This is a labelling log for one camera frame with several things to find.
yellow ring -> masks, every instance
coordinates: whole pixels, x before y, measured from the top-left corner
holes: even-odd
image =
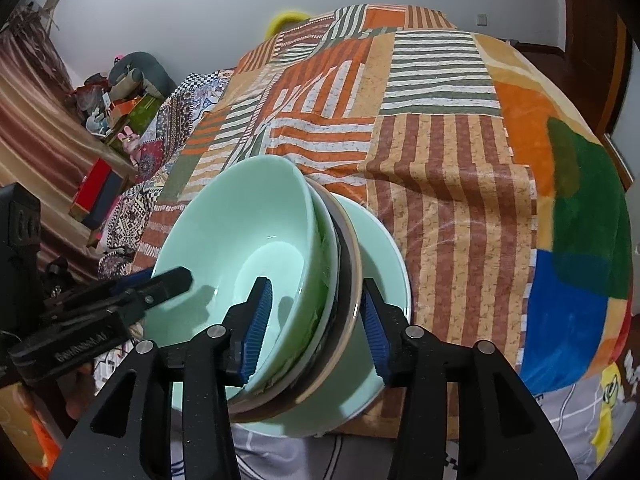
[[[304,12],[296,12],[295,10],[288,10],[287,12],[281,12],[275,18],[271,20],[269,23],[269,27],[267,27],[267,33],[264,35],[264,39],[268,40],[272,38],[276,34],[278,34],[282,28],[287,25],[287,23],[299,23],[304,22],[311,18],[308,14]]]

bedspread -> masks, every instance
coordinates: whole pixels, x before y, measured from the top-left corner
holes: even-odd
[[[535,394],[600,373],[628,332],[622,186],[575,107],[507,44],[440,12],[352,6],[239,62],[162,183],[133,269],[229,165],[276,153],[373,211],[407,264],[413,321],[491,339]],[[399,393],[343,430],[393,436]],[[449,436],[457,433],[450,392]]]

